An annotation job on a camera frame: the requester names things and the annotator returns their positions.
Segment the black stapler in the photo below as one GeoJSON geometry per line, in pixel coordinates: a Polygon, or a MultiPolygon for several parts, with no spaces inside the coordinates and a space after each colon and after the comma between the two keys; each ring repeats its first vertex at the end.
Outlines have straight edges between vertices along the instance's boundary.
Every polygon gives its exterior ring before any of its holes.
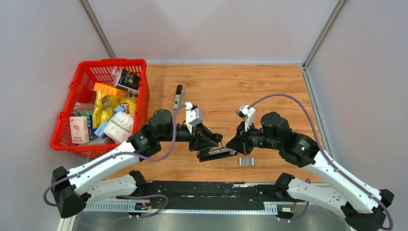
{"type": "Polygon", "coordinates": [[[197,158],[200,162],[211,161],[221,158],[226,158],[230,156],[237,155],[238,152],[231,148],[221,147],[221,148],[208,148],[204,150],[200,150],[197,152],[197,158]]]}

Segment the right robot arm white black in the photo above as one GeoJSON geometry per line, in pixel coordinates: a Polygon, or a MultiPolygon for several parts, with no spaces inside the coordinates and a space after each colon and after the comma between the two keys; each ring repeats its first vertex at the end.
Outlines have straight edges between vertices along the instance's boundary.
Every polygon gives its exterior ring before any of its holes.
{"type": "Polygon", "coordinates": [[[378,190],[357,179],[320,150],[315,140],[293,132],[288,121],[276,112],[262,116],[260,129],[253,125],[254,113],[244,110],[238,116],[242,122],[228,148],[242,154],[250,154],[254,148],[278,150],[286,162],[319,176],[331,187],[327,190],[282,173],[275,181],[278,200],[311,202],[334,212],[357,231],[384,229],[387,208],[394,199],[391,191],[378,190]]]}

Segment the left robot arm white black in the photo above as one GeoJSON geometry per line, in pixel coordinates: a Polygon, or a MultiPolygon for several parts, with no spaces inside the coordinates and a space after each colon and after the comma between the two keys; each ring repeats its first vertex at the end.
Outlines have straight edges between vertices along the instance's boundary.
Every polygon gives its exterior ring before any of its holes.
{"type": "Polygon", "coordinates": [[[171,142],[168,151],[171,153],[176,142],[187,142],[190,151],[201,151],[218,147],[223,139],[222,134],[213,133],[203,124],[198,107],[183,105],[183,108],[185,124],[176,123],[176,112],[157,110],[147,124],[108,153],[69,170],[63,166],[54,169],[44,202],[56,207],[61,218],[69,218],[96,201],[130,195],[137,200],[144,198],[147,186],[139,172],[132,171],[113,180],[106,177],[143,160],[164,160],[165,156],[153,158],[161,151],[162,141],[171,142]]]}

